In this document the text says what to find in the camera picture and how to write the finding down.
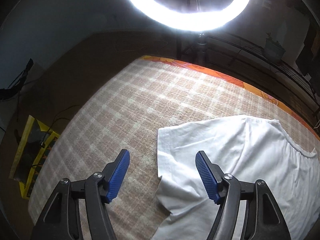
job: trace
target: plant pot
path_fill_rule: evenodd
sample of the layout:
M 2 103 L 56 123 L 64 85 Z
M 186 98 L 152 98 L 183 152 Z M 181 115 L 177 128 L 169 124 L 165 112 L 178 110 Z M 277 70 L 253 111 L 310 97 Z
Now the plant pot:
M 263 49 L 263 55 L 267 60 L 272 63 L 278 63 L 281 61 L 285 49 L 280 44 L 276 44 L 274 41 L 266 39 L 266 45 Z

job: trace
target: potted plant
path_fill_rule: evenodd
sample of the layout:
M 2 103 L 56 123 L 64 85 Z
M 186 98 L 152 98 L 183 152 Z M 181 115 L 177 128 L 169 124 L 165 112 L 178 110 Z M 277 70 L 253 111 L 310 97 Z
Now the potted plant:
M 280 62 L 285 49 L 280 45 L 279 41 L 274 41 L 271 37 L 271 33 L 267 33 L 268 38 L 266 38 L 266 45 L 263 49 L 263 55 L 266 59 L 273 63 Z

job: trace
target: beige checkered blanket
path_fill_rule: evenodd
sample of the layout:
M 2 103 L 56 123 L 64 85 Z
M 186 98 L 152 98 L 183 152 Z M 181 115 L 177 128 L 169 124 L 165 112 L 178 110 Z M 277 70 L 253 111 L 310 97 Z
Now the beige checkered blanket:
M 158 129 L 237 114 L 278 119 L 303 149 L 320 152 L 320 142 L 296 119 L 245 89 L 186 68 L 135 60 L 83 106 L 58 139 L 29 200 L 33 222 L 61 178 L 86 179 L 126 148 L 131 163 L 108 213 L 118 239 L 150 239 L 167 215 L 154 197 Z M 80 215 L 84 239 L 90 239 L 84 201 Z

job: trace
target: blue ribbed rubber pad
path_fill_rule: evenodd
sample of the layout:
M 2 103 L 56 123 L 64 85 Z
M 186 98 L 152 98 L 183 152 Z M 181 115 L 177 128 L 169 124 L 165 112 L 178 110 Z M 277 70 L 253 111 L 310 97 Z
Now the blue ribbed rubber pad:
M 208 197 L 217 203 L 217 201 L 220 199 L 218 193 L 218 183 L 200 153 L 196 154 L 196 167 L 200 174 L 205 190 L 207 191 Z
M 114 198 L 117 197 L 120 190 L 122 181 L 127 172 L 130 163 L 130 154 L 128 151 L 124 153 L 121 161 L 119 162 L 115 172 L 113 173 L 109 182 L 109 191 L 106 196 L 108 202 L 110 203 Z

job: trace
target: glowing white ring light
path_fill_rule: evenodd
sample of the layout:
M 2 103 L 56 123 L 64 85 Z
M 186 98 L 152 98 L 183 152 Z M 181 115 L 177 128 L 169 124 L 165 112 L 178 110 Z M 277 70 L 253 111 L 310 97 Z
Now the glowing white ring light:
M 233 0 L 221 11 L 180 13 L 172 11 L 154 0 L 130 0 L 145 15 L 169 27 L 186 31 L 206 31 L 218 28 L 236 18 L 249 0 Z

